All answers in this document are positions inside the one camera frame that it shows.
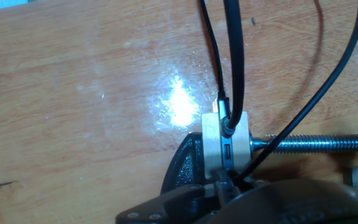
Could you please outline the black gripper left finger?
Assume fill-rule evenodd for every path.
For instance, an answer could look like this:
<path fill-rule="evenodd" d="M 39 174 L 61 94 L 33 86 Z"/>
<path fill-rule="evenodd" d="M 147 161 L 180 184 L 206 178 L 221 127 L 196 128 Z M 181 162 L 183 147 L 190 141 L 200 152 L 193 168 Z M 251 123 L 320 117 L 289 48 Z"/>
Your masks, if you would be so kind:
<path fill-rule="evenodd" d="M 217 196 L 207 197 L 202 185 L 189 184 L 121 212 L 115 222 L 191 224 L 219 209 Z"/>

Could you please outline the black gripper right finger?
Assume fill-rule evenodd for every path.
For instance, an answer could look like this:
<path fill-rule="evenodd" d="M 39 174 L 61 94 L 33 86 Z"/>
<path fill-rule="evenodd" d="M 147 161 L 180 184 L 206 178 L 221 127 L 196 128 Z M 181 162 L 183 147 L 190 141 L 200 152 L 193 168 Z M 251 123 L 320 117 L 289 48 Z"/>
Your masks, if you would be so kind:
<path fill-rule="evenodd" d="M 240 191 L 234 186 L 231 177 L 227 174 L 227 170 L 217 170 L 216 177 L 217 181 L 214 186 L 219 204 L 220 206 L 226 206 L 240 194 Z"/>

